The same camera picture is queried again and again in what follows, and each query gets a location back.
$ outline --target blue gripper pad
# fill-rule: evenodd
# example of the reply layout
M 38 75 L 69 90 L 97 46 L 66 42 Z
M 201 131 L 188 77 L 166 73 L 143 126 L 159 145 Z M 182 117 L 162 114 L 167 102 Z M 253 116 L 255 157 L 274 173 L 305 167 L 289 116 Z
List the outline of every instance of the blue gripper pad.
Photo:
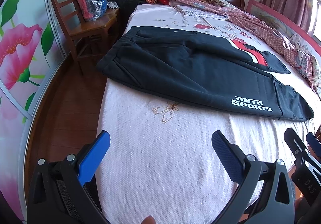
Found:
M 220 131 L 213 133 L 212 146 L 231 181 L 241 184 L 244 179 L 245 169 L 245 154 L 242 150 L 237 145 L 230 144 Z
M 110 135 L 106 131 L 102 131 L 96 138 L 89 152 L 79 164 L 78 180 L 83 186 L 86 182 L 90 182 L 104 158 L 110 146 Z
M 307 142 L 311 146 L 316 156 L 321 157 L 321 143 L 313 133 L 307 134 Z

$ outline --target embroidered flower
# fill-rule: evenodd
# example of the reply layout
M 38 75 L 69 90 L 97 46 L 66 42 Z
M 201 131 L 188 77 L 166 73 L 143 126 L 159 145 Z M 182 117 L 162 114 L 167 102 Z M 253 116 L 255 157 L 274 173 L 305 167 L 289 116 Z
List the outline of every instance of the embroidered flower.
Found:
M 163 114 L 162 123 L 167 123 L 170 119 L 172 119 L 173 113 L 175 111 L 179 111 L 179 109 L 177 108 L 179 103 L 170 104 L 169 102 L 167 102 L 167 104 L 168 106 L 160 106 L 152 109 L 155 115 Z

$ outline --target pillow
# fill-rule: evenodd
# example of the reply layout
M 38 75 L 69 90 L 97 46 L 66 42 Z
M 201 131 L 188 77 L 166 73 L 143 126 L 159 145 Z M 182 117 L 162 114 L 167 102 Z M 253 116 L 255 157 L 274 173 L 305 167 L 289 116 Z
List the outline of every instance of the pillow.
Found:
M 170 1 L 169 0 L 157 0 L 157 3 L 159 4 L 163 4 L 163 5 L 170 5 Z

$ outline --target bed sheet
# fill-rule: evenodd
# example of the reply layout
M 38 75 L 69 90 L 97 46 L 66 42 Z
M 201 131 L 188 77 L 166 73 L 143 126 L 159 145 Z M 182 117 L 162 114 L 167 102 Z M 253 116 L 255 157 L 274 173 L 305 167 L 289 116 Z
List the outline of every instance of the bed sheet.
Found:
M 290 122 L 195 108 L 108 79 L 97 133 L 108 131 L 111 143 L 96 181 L 103 214 L 112 224 L 141 223 L 149 215 L 157 223 L 213 222 L 237 188 L 211 146 L 216 130 L 245 154 L 267 162 L 282 158 L 290 170 L 294 157 L 283 141 L 284 132 L 292 127 L 305 142 L 306 134 L 321 124 L 321 101 L 280 55 L 228 21 L 184 16 L 169 6 L 139 5 L 126 32 L 132 26 L 199 31 L 269 51 L 291 71 L 272 74 L 299 92 L 315 117 Z

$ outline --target crumpled blanket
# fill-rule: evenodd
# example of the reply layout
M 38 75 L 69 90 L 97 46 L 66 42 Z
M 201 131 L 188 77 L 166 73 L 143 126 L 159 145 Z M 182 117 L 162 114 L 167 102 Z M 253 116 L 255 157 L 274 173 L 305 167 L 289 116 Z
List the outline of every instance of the crumpled blanket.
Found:
M 225 15 L 218 15 L 213 12 L 204 11 L 175 0 L 170 0 L 170 6 L 187 16 L 198 16 L 203 18 L 215 18 L 220 20 L 228 20 L 228 17 Z
M 262 39 L 307 80 L 311 89 L 321 99 L 321 70 L 315 56 L 297 50 L 280 32 L 267 26 L 263 21 L 260 21 L 253 15 L 239 10 L 236 7 L 218 7 L 200 0 L 175 1 L 218 15 L 226 15 L 231 23 L 244 28 Z
M 231 3 L 229 3 L 225 0 L 206 0 L 206 1 L 209 1 L 210 4 L 217 6 L 217 7 L 230 7 L 230 8 L 237 9 L 237 7 L 235 7 L 234 5 L 232 5 Z

